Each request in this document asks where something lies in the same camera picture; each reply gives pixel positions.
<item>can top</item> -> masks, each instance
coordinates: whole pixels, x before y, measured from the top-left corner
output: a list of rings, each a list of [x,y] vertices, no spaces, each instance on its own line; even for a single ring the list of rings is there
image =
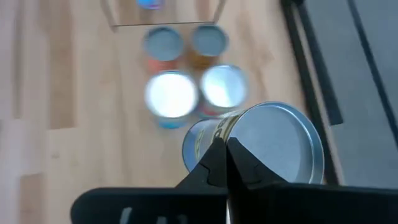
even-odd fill
[[[148,31],[144,37],[144,48],[154,59],[174,60],[182,54],[183,40],[181,35],[171,27],[156,27]]]
[[[239,106],[247,96],[243,71],[234,65],[216,65],[203,74],[200,82],[204,98],[222,108]]]
[[[198,91],[188,75],[178,70],[167,70],[149,80],[145,101],[153,114],[163,118],[179,118],[195,109]]]
[[[228,137],[236,137],[289,182],[322,182],[322,142],[311,121],[292,106],[281,102],[254,106],[238,118]]]
[[[193,31],[192,45],[198,54],[215,57],[225,51],[228,45],[228,36],[220,27],[204,24]]]

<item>wood grain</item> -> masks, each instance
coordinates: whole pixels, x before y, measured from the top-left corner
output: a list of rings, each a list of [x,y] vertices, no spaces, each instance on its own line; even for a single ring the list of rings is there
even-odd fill
[[[13,32],[21,35],[20,56],[7,58],[20,65],[20,119],[7,115],[0,121],[0,201],[8,205],[0,204],[0,223],[70,223],[73,201],[89,189],[179,183],[188,174],[182,141],[198,118],[165,130],[146,109],[143,92],[151,74],[144,66],[142,38],[153,26],[115,32],[97,0],[21,1],[21,29]],[[164,14],[131,13],[138,10],[131,9],[133,3],[110,1],[115,23],[201,21],[214,16],[218,0],[175,0]],[[280,100],[304,111],[279,2],[229,0],[219,25],[230,40],[221,62],[241,67],[248,77],[250,94],[243,107]],[[188,46],[197,24],[173,26]],[[1,46],[12,43],[11,34],[0,36]],[[180,67],[200,78],[184,60]],[[9,78],[1,80],[15,83],[12,67],[0,69]],[[14,102],[12,88],[6,91],[3,111]],[[33,209],[33,203],[40,207]]]

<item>can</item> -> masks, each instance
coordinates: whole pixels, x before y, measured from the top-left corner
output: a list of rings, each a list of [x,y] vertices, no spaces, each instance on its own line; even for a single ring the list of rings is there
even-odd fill
[[[137,5],[143,9],[160,9],[162,0],[136,0]]]
[[[190,64],[196,69],[206,69],[217,62],[228,47],[228,36],[216,25],[203,24],[192,33]]]
[[[311,121],[281,102],[261,103],[232,112],[224,119],[194,124],[182,146],[184,163],[191,171],[214,138],[237,138],[265,166],[289,182],[320,184],[323,179],[322,143]]]
[[[151,74],[177,69],[183,52],[181,35],[171,27],[161,26],[148,31],[144,37],[147,66]]]
[[[179,128],[197,106],[198,89],[189,75],[178,70],[163,71],[147,83],[145,103],[161,127]]]
[[[198,113],[213,117],[235,110],[247,97],[248,84],[243,71],[235,65],[216,65],[200,80],[202,101]]]

